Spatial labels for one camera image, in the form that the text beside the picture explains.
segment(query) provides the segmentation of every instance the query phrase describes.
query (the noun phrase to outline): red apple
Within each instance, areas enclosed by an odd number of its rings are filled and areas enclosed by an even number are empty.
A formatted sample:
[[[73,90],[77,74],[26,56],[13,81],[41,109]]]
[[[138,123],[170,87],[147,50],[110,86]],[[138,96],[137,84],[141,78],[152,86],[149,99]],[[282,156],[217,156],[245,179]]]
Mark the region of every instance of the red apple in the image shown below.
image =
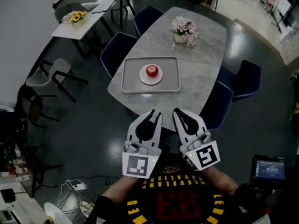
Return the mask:
[[[158,72],[159,72],[159,69],[158,69],[158,67],[156,65],[149,65],[146,68],[146,74],[149,77],[155,78],[157,76]]]

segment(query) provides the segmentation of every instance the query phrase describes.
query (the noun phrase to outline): navy blue chair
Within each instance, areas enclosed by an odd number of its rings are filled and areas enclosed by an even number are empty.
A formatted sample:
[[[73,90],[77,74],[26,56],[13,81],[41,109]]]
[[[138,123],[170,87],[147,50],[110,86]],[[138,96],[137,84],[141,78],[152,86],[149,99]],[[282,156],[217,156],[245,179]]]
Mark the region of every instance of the navy blue chair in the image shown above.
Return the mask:
[[[102,51],[100,59],[111,78],[137,41],[136,37],[119,32]]]
[[[216,130],[223,124],[233,97],[234,93],[230,88],[217,81],[215,82],[212,92],[200,113],[209,131]]]
[[[147,29],[150,28],[151,25],[155,21],[158,20],[160,16],[162,16],[163,13],[152,7],[147,6],[143,10],[141,10],[135,17],[134,17],[134,24],[137,31],[137,36],[141,37]]]
[[[261,83],[261,68],[244,60],[238,74],[234,74],[221,66],[217,81],[232,89],[233,101],[237,101],[258,92]]]

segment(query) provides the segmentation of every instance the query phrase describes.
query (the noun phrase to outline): screen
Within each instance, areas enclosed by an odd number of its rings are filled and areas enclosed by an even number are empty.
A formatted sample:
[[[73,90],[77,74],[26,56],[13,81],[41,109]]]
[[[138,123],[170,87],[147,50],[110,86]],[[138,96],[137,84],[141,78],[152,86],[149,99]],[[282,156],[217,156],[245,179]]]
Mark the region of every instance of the screen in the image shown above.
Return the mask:
[[[285,179],[285,163],[257,160],[256,177],[283,180]]]

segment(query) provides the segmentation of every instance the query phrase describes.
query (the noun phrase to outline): marble table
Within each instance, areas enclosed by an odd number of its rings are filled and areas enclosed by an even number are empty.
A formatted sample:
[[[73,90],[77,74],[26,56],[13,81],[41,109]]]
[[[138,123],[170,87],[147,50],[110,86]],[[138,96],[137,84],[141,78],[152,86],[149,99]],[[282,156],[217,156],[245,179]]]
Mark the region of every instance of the marble table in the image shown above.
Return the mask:
[[[176,16],[189,18],[197,25],[197,45],[175,44],[171,23]],[[127,57],[176,56],[181,89],[176,93],[125,94],[121,91],[123,63],[113,77],[108,92],[137,114],[151,109],[163,115],[163,127],[175,130],[172,111],[182,108],[200,114],[215,84],[226,46],[227,32],[220,24],[197,13],[173,7],[161,16],[138,40]]]

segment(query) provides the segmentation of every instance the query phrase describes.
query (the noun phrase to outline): tray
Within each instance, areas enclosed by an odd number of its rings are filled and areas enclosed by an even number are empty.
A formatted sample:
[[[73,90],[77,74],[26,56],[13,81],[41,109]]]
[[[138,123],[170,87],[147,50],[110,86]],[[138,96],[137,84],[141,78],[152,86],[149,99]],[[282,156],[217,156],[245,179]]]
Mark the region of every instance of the tray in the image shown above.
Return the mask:
[[[140,69],[156,64],[163,71],[162,80],[155,85],[144,84],[139,78]],[[181,89],[178,59],[175,56],[130,57],[124,60],[121,90],[124,93],[178,92]]]

